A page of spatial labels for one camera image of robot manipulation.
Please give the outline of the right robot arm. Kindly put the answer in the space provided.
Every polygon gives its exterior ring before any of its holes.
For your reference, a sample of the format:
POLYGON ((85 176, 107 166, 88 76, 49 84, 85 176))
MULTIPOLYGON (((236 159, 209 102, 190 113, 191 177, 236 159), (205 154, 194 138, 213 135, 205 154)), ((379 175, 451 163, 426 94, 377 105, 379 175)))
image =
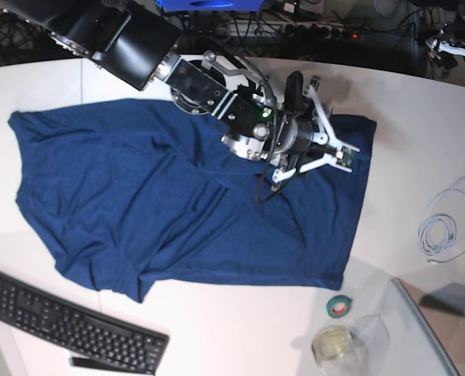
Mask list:
POLYGON ((222 141, 236 156, 276 166, 277 182, 343 157, 314 85, 300 72, 279 101, 248 60, 231 57, 225 67, 208 50, 194 65, 176 51, 180 29, 134 1, 4 1, 2 8, 135 89, 166 83, 179 108, 225 124, 222 141))

